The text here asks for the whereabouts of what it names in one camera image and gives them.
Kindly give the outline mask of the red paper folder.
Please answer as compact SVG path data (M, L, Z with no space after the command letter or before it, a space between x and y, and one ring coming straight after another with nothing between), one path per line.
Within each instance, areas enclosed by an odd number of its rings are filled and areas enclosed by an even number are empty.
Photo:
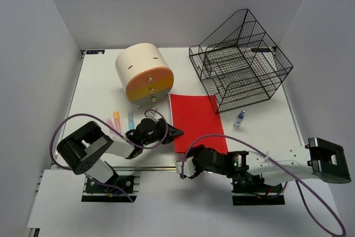
M191 143L207 134L224 134L220 115L215 113L205 95L170 95L172 122L184 134L174 141L178 154L187 151Z

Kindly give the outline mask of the cream round drawer box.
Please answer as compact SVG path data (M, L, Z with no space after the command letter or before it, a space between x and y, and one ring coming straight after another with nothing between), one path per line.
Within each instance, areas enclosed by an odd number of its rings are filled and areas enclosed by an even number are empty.
M164 99L174 84L174 74L158 48L139 43L124 49L115 69L128 101L137 106Z

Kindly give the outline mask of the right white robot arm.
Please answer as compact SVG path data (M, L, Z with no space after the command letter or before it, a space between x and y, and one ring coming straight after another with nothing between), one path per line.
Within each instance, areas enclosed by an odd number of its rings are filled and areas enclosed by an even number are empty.
M351 182L343 147L321 138L290 150L264 152L234 151L222 154L204 145L191 148L177 172L190 179L212 172L233 179L240 186L265 191L269 186L296 179L320 179L330 184Z

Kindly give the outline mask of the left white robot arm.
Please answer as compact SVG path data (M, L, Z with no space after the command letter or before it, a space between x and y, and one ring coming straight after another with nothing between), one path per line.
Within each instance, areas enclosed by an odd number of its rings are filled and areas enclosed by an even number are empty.
M123 138L115 139L106 135L96 122L90 121L60 141L57 151L74 174L85 174L98 181L105 192L111 192L118 184L118 174L101 160L105 153L131 160L145 149L169 144L182 135L182 130L163 118L146 117Z

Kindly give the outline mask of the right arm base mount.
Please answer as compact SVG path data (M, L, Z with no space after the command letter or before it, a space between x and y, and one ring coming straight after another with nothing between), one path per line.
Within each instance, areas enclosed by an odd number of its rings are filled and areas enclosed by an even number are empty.
M285 185L267 185L260 176L232 179L233 206L285 205Z

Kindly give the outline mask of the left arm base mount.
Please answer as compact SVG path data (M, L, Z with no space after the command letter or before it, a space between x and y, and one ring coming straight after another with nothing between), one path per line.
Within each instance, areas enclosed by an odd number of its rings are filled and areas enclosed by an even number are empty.
M115 169L116 174L107 184L97 183L92 177L86 177L82 192L82 202L87 203L133 203L140 189L141 171Z

